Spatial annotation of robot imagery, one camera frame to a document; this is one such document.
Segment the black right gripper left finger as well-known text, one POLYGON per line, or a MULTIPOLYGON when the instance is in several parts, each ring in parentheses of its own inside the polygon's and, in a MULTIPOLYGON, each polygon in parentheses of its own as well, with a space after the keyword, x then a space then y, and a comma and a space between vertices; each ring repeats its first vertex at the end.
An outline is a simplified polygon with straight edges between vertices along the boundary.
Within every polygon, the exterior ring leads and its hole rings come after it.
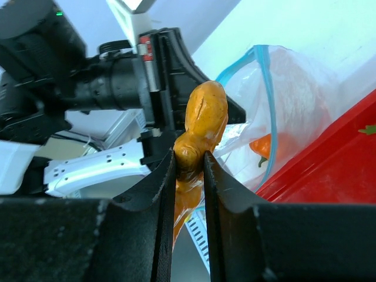
POLYGON ((114 199, 1 199, 2 281, 169 281, 176 165, 114 199))

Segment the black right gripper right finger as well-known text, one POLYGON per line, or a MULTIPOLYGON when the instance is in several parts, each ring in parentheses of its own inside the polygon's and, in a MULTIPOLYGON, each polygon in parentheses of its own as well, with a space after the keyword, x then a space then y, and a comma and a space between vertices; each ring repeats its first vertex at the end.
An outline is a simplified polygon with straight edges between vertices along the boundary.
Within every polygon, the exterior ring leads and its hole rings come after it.
POLYGON ((374 281, 375 207, 276 204, 204 156, 212 281, 374 281))

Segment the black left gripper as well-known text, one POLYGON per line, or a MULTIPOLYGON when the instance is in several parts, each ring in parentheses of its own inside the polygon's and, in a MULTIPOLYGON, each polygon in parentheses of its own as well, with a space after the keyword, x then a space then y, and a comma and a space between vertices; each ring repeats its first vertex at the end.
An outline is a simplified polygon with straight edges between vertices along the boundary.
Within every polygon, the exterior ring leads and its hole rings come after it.
POLYGON ((143 33, 136 49, 130 51, 128 40, 112 41, 86 58, 82 40, 68 43, 65 61, 73 62, 69 69, 75 83, 64 98, 68 109, 143 109, 146 124, 161 130, 245 122, 245 110, 195 65, 179 29, 143 33))

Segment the yellow ginger root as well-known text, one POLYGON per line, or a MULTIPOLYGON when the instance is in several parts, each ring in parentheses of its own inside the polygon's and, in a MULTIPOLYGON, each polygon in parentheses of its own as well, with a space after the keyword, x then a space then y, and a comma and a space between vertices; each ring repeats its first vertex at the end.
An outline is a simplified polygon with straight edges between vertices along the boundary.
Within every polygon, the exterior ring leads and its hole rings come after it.
POLYGON ((185 129, 174 143, 176 158, 176 195, 173 242, 202 199, 204 155, 220 143, 227 124, 185 129))

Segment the orange pumpkin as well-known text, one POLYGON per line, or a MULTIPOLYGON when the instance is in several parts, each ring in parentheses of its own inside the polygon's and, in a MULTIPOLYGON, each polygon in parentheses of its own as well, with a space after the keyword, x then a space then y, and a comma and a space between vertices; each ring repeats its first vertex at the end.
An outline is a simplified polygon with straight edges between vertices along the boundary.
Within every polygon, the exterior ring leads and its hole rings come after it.
POLYGON ((250 149, 261 157, 258 167, 268 161, 271 150, 271 134, 267 134, 249 144, 250 149))

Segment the clear zip top bag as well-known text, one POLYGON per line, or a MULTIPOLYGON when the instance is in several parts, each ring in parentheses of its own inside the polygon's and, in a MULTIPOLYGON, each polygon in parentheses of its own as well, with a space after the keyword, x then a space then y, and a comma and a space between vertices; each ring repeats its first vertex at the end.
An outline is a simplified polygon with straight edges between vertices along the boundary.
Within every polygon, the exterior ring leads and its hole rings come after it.
POLYGON ((256 45, 217 78, 229 98, 246 112, 244 123, 228 125, 214 156, 252 192, 305 149, 333 121, 329 100, 333 73, 314 59, 282 46, 256 45), (268 161, 249 144, 271 134, 268 161))

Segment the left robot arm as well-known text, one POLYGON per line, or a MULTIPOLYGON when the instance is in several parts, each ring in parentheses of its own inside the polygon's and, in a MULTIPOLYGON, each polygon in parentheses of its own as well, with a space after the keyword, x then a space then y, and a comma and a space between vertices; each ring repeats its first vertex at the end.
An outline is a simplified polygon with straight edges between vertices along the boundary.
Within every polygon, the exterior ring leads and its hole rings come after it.
POLYGON ((191 91, 207 80, 177 28, 152 29, 152 1, 131 9, 109 1, 126 39, 86 46, 54 1, 8 1, 1 7, 1 194, 65 197, 120 177, 148 174, 184 128, 191 91), (142 109, 140 141, 47 161, 34 156, 55 133, 69 130, 68 110, 142 109))

